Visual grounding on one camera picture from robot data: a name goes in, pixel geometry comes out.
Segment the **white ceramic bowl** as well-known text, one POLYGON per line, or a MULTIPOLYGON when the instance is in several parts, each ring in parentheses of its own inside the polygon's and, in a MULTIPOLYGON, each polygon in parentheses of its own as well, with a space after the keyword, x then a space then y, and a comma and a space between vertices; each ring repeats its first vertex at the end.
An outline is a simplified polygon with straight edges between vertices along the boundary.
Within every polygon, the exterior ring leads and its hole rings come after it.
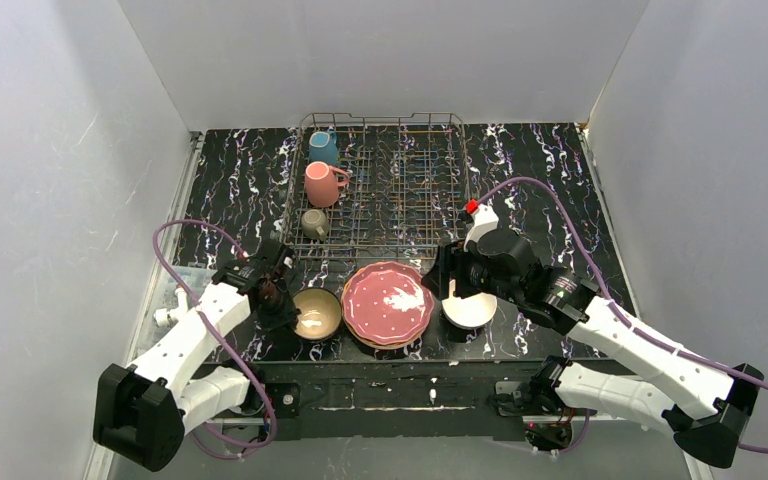
POLYGON ((461 298, 454 295, 456 281, 449 282, 449 296, 442 301, 443 315, 446 319, 465 330, 474 330, 485 326, 493 319, 497 310, 495 296, 479 293, 461 298))

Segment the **pink polka dot plate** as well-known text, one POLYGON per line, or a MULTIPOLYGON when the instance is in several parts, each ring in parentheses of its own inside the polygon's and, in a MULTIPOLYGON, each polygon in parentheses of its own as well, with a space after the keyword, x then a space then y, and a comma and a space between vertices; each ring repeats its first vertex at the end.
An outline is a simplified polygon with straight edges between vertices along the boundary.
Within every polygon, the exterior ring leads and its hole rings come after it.
POLYGON ((428 328, 435 299, 421 285, 420 271, 395 261, 359 269, 341 294, 349 331, 364 344, 385 350, 405 346, 428 328))

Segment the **brown beige bowl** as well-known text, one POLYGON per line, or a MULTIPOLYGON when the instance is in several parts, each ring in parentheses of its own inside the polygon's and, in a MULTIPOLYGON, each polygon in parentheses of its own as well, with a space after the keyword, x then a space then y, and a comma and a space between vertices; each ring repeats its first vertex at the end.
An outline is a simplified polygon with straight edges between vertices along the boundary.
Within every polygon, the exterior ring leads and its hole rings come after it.
POLYGON ((294 333, 309 341, 331 337, 343 320, 343 309, 337 296, 324 288, 305 288, 293 296, 297 309, 294 333))

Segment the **beige ceramic mug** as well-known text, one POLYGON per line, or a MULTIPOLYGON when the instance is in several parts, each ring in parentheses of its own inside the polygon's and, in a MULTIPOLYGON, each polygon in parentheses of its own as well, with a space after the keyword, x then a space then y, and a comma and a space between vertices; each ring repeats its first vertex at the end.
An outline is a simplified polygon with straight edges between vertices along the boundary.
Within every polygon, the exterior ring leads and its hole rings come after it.
POLYGON ((303 235, 313 241, 326 241, 330 232, 330 222, 321 209, 306 210, 301 216, 300 227, 303 235))

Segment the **metal wire dish rack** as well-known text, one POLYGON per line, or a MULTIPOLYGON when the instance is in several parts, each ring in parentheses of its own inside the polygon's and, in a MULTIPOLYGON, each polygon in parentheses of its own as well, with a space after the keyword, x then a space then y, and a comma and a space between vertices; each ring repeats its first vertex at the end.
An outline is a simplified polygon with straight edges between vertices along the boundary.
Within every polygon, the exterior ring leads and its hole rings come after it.
POLYGON ((300 122, 281 239, 305 260, 433 260, 436 246, 461 237, 458 217, 470 198, 465 126, 450 112, 404 116, 310 113, 300 122), (339 166, 350 175, 335 205, 325 209, 324 241, 306 237, 303 213, 309 140, 336 137, 339 166))

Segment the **pink ceramic mug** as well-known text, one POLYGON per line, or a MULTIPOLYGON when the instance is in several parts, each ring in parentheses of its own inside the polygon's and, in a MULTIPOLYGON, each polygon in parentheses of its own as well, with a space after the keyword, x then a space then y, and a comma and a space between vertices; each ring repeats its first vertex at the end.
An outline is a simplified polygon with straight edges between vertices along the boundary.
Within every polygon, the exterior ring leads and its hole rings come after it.
POLYGON ((348 172, 325 162, 311 162, 305 168, 304 189, 307 198, 315 208, 329 208, 340 197, 340 189, 348 185, 348 172))

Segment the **blue ceramic mug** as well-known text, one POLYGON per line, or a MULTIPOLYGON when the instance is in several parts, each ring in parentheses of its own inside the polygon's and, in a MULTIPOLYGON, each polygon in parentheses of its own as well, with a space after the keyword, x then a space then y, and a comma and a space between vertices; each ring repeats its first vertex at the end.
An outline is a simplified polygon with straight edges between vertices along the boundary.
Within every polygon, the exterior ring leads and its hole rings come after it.
POLYGON ((310 162, 323 162, 330 166, 339 163, 337 135, 333 130, 315 131, 308 140, 308 158, 310 162))

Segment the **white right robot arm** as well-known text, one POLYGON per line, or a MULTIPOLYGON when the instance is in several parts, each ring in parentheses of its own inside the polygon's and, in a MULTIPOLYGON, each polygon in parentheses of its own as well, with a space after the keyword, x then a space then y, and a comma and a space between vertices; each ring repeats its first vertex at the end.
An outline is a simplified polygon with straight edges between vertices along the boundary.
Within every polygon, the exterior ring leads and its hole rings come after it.
POLYGON ((527 240, 494 229, 478 240, 438 248, 421 280, 437 299, 489 294, 527 318, 608 355, 631 377, 590 370, 557 357, 544 361, 533 394, 574 409, 596 410, 671 436, 712 467, 732 466, 764 375, 684 350, 614 303, 572 270, 545 266, 527 240))

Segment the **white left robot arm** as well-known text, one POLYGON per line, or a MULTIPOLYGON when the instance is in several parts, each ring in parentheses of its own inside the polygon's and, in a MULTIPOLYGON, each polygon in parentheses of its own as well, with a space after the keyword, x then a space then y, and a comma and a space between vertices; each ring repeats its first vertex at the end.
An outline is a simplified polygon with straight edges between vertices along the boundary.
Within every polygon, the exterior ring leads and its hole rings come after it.
POLYGON ((157 472, 187 434, 217 414, 245 403, 255 390, 268 416, 275 409, 245 363, 195 373, 225 337, 251 316, 265 326, 296 321, 284 279, 295 261, 287 245, 266 240, 246 258, 222 266, 192 308, 128 366, 109 365, 98 380, 94 442, 157 472))

